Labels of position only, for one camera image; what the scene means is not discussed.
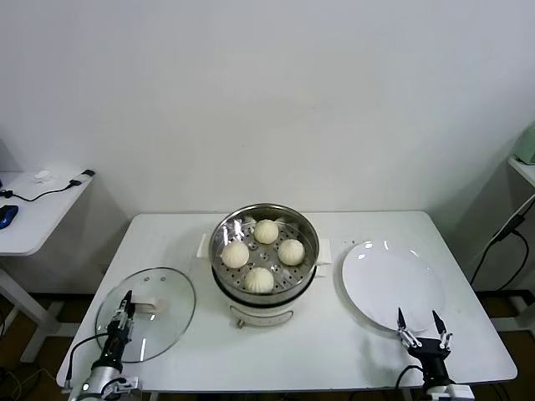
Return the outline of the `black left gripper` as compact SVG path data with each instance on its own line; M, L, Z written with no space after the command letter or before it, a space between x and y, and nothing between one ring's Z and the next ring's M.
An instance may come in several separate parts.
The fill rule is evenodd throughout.
M104 343L103 360L107 364L118 364L126 345L130 342L130 327L133 322L135 305L132 302L132 291L129 290L120 301L112 319L113 332L109 332Z

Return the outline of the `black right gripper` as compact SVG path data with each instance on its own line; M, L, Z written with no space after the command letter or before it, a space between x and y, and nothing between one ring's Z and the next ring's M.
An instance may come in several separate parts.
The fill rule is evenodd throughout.
M398 308L397 333L403 345L408 348L408 354L420 361L423 370L425 387L439 387L451 384L446 369L445 360L450 355L450 340L452 333L448 332L444 321L433 310L432 316L436 325L439 339L417 338L407 327L404 314Z

